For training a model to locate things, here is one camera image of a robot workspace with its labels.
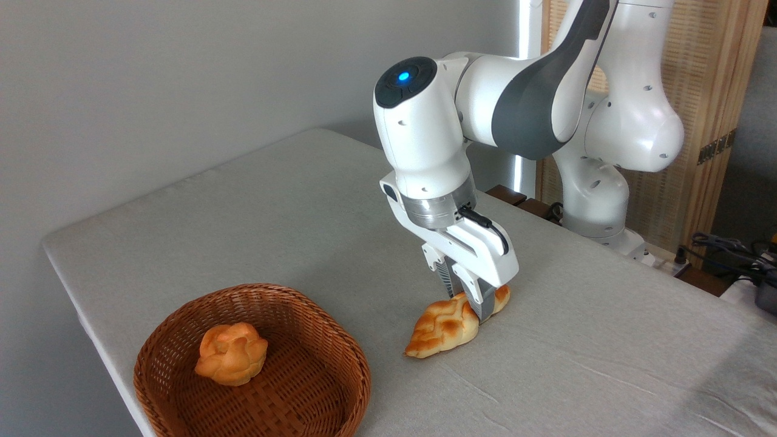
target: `bread roll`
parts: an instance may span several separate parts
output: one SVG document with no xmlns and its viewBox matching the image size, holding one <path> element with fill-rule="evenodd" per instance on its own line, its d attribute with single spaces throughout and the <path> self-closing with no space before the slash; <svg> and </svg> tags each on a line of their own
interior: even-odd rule
<svg viewBox="0 0 777 437">
<path fill-rule="evenodd" d="M 200 343 L 194 372 L 221 385 L 241 386 L 262 370 L 267 345 L 248 323 L 212 327 Z"/>
<path fill-rule="evenodd" d="M 500 312 L 510 300 L 510 288 L 499 287 L 494 292 L 493 313 Z M 478 334 L 480 320 L 461 292 L 453 299 L 429 305 L 416 322 L 405 355 L 426 358 L 471 341 Z"/>
</svg>

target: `black cable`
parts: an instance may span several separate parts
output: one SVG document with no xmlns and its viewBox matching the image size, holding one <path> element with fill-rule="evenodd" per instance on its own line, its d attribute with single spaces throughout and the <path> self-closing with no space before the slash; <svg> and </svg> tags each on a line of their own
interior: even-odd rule
<svg viewBox="0 0 777 437">
<path fill-rule="evenodd" d="M 748 263 L 766 263 L 772 267 L 777 267 L 777 264 L 775 264 L 774 261 L 747 250 L 747 247 L 745 247 L 738 239 L 722 238 L 706 232 L 695 232 L 691 236 L 691 239 L 692 245 L 696 247 L 710 247 L 718 250 L 715 253 L 725 251 L 732 257 L 747 261 Z"/>
<path fill-rule="evenodd" d="M 740 274 L 741 276 L 747 276 L 749 278 L 759 279 L 761 281 L 770 280 L 771 279 L 770 277 L 772 277 L 772 275 L 756 273 L 756 272 L 754 272 L 752 270 L 747 271 L 747 270 L 743 270 L 743 269 L 740 269 L 740 268 L 737 268 L 737 267 L 733 267 L 733 266 L 730 266 L 730 265 L 727 265 L 727 264 L 720 263 L 720 262 L 715 261 L 715 260 L 713 260 L 713 259 L 711 259 L 709 257 L 705 257 L 704 255 L 701 255 L 700 253 L 694 252 L 693 250 L 691 250 L 687 246 L 680 246 L 680 248 L 682 248 L 687 253 L 690 253 L 691 255 L 693 255 L 693 256 L 695 256 L 695 257 L 697 257 L 699 259 L 707 261 L 707 262 L 709 262 L 709 263 L 711 263 L 713 265 L 716 265 L 717 267 L 720 267 L 722 269 L 726 269 L 726 270 L 729 270 L 729 271 L 736 272 L 736 273 Z"/>
<path fill-rule="evenodd" d="M 758 285 L 755 283 L 755 281 L 753 281 L 753 278 L 750 278 L 748 276 L 740 276 L 739 278 L 734 279 L 731 283 L 733 284 L 734 282 L 737 282 L 737 281 L 750 281 L 752 285 L 756 285 L 756 286 Z"/>
<path fill-rule="evenodd" d="M 742 270 L 748 270 L 748 269 L 750 269 L 750 267 L 752 267 L 752 264 L 740 264 L 740 265 L 735 265 L 735 266 L 731 266 L 731 267 L 741 268 Z M 738 273 L 736 271 L 726 270 L 726 271 L 721 272 L 721 273 L 716 273 L 715 277 L 716 278 L 725 278 L 726 276 L 731 276 L 731 275 L 734 275 L 734 274 L 738 274 Z"/>
<path fill-rule="evenodd" d="M 755 248 L 755 246 L 756 246 L 757 244 L 764 244 L 764 245 L 766 245 L 767 247 L 769 247 L 769 246 L 771 246 L 771 245 L 772 245 L 772 242 L 771 242 L 771 241 L 768 241 L 768 240 L 766 240 L 766 239 L 754 239 L 754 240 L 753 240 L 753 241 L 750 243 L 750 250 L 751 250 L 753 253 L 758 253 L 758 250 Z"/>
<path fill-rule="evenodd" d="M 465 219 L 470 219 L 473 222 L 477 223 L 478 225 L 493 230 L 499 238 L 502 240 L 502 249 L 504 250 L 503 255 L 507 255 L 507 252 L 510 251 L 510 244 L 507 242 L 507 238 L 497 229 L 490 218 L 486 217 L 485 215 L 480 215 L 477 212 L 475 212 L 474 209 L 470 208 L 467 205 L 462 206 L 458 209 L 458 213 L 462 215 Z"/>
<path fill-rule="evenodd" d="M 488 227 L 492 231 L 496 232 L 499 238 L 502 240 L 502 249 L 504 250 L 503 255 L 507 255 L 507 252 L 510 251 L 510 245 L 507 244 L 507 238 L 504 238 L 504 235 L 502 235 L 502 232 L 500 232 L 499 229 L 496 228 L 493 224 Z"/>
</svg>

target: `bread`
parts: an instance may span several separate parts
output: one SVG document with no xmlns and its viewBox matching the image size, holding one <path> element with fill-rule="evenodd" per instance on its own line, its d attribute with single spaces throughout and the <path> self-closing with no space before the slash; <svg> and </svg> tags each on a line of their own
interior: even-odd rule
<svg viewBox="0 0 777 437">
<path fill-rule="evenodd" d="M 194 372 L 221 385 L 241 386 L 262 370 L 267 345 L 248 323 L 212 327 L 200 343 Z"/>
<path fill-rule="evenodd" d="M 510 300 L 510 288 L 494 292 L 493 313 L 500 312 Z M 478 334 L 480 320 L 462 292 L 453 299 L 432 303 L 416 322 L 405 355 L 426 358 L 471 341 Z"/>
</svg>

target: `wooden panel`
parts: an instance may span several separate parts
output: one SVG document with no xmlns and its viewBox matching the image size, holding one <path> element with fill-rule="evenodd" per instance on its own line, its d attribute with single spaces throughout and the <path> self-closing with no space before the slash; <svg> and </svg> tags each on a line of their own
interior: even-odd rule
<svg viewBox="0 0 777 437">
<path fill-rule="evenodd" d="M 546 8 L 547 50 L 566 11 L 566 2 Z M 699 152 L 733 130 L 739 120 L 761 22 L 768 0 L 677 0 L 661 71 L 664 91 L 685 127 L 680 155 L 666 170 L 622 170 L 629 183 L 626 225 L 646 241 L 674 251 L 697 231 L 712 227 L 730 150 L 697 165 Z M 606 91 L 597 69 L 589 88 Z M 562 184 L 552 158 L 538 164 L 538 198 L 561 201 Z"/>
</svg>

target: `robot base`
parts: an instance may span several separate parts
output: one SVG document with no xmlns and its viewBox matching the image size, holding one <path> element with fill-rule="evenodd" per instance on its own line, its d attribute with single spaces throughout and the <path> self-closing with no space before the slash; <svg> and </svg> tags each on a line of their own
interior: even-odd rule
<svg viewBox="0 0 777 437">
<path fill-rule="evenodd" d="M 591 240 L 650 267 L 656 262 L 656 258 L 648 253 L 645 240 L 631 229 L 624 228 L 614 236 Z"/>
</svg>

